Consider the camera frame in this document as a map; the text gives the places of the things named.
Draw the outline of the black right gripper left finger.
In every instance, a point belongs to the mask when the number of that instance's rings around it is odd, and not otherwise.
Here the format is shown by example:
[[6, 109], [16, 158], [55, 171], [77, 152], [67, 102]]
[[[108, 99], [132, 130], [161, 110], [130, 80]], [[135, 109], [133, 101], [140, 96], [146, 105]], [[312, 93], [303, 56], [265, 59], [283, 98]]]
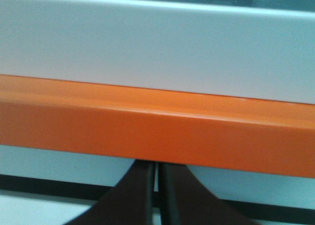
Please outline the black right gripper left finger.
[[153, 223], [153, 163], [135, 160], [104, 197], [68, 225], [151, 225]]

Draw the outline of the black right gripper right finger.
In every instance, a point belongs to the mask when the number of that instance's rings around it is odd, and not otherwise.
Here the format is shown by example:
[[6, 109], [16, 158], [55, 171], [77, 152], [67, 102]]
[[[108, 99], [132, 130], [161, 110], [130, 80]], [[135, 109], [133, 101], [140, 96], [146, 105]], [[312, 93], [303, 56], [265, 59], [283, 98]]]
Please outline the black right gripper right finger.
[[159, 163], [163, 225], [255, 225], [204, 187], [185, 165]]

